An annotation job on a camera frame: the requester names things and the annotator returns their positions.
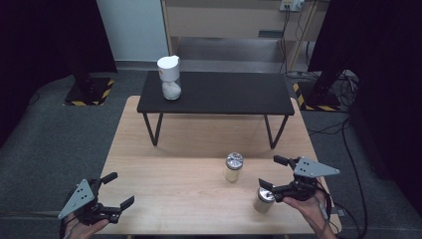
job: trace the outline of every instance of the table top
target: table top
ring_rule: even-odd
[[[285,115],[295,111],[281,74],[181,72],[182,94],[162,95],[158,72],[149,72],[139,113]]]
[[[275,185],[293,180],[289,167],[273,162],[274,155],[317,159],[301,112],[289,118],[284,136],[268,148],[263,116],[167,114],[160,145],[150,142],[145,122],[136,111],[140,97],[130,97],[123,110],[102,176],[118,178],[102,186],[99,199],[118,206],[134,195],[118,224],[103,234],[132,235],[241,235],[313,233],[296,209],[275,203],[267,214],[253,201],[258,178]],[[150,117],[157,122],[158,115]],[[269,116],[277,131],[283,116]],[[237,151],[244,158],[239,180],[224,178],[225,157]],[[341,230],[336,214],[331,221]]]

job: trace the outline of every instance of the person's left hand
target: person's left hand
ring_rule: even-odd
[[[75,217],[74,213],[71,213],[67,216],[66,222],[69,220],[72,220]],[[78,218],[75,218],[74,220],[70,221],[66,225],[66,233],[65,238],[66,239],[90,239],[94,234],[97,232],[103,230],[107,225],[109,224],[109,221],[104,219],[99,222],[97,222],[94,225],[87,226],[83,223],[80,223]]]

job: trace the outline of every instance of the wall socket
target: wall socket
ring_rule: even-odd
[[[282,0],[280,4],[280,11],[287,12],[300,12],[304,7],[305,0]]]

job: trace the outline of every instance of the wall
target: wall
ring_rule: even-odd
[[[168,55],[160,0],[98,0],[116,61],[155,62]]]

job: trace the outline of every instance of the metal lid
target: metal lid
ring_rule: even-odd
[[[239,170],[243,166],[243,156],[238,152],[227,155],[226,165],[232,170]]]
[[[261,200],[263,200],[264,202],[268,202],[268,203],[274,202],[275,199],[276,199],[274,197],[273,192],[271,192],[271,191],[269,191],[269,190],[267,190],[263,187],[260,187],[260,189],[258,189],[258,195],[259,195]]]

